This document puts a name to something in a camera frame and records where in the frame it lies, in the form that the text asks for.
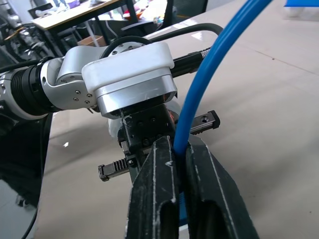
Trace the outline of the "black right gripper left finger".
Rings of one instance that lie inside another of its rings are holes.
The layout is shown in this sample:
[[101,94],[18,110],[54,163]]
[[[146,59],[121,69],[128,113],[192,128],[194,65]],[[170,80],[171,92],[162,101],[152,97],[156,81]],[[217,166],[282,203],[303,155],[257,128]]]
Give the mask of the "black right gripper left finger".
[[179,189],[169,136],[156,140],[133,182],[126,239],[178,239]]

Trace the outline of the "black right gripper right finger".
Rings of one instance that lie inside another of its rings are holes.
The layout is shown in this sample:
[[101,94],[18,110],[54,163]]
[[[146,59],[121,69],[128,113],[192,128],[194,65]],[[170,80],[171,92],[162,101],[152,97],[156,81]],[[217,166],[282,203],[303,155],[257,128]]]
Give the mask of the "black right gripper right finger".
[[260,239],[235,181],[201,138],[188,141],[185,183],[190,239]]

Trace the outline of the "brown cardboard box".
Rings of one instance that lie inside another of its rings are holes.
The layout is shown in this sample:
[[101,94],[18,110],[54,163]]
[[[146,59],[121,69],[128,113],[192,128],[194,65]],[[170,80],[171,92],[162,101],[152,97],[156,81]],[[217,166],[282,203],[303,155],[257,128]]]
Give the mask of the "brown cardboard box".
[[[105,43],[103,36],[95,35],[94,37],[95,37],[95,40],[97,41],[97,43],[100,47],[106,46],[106,43]],[[86,38],[78,41],[77,45],[79,45],[79,46],[96,46],[94,39],[91,36],[86,37]]]

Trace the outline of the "black chair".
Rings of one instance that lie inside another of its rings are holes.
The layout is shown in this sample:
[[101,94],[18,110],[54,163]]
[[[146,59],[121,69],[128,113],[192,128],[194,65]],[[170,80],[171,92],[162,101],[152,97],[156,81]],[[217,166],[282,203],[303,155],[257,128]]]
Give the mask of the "black chair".
[[207,4],[208,0],[148,0],[140,20],[123,27],[121,31],[137,31],[147,35],[204,13]]

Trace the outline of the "wooden top table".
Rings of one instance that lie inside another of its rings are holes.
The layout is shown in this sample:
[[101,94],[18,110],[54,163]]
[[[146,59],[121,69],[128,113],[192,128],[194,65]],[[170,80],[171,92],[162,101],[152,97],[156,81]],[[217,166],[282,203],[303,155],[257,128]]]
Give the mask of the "wooden top table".
[[90,6],[89,1],[86,1],[75,8],[37,18],[31,22],[42,30],[57,29],[60,26],[68,28],[68,24],[71,24],[71,26],[77,25],[124,5],[127,6],[131,20],[136,23],[138,18],[134,9],[133,0],[105,0],[95,6]]

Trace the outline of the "blue bin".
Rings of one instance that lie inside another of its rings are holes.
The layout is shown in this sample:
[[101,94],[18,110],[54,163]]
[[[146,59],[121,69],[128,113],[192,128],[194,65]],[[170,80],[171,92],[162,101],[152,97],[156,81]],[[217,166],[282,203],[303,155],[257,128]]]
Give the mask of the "blue bin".
[[319,7],[319,0],[286,0],[285,7]]

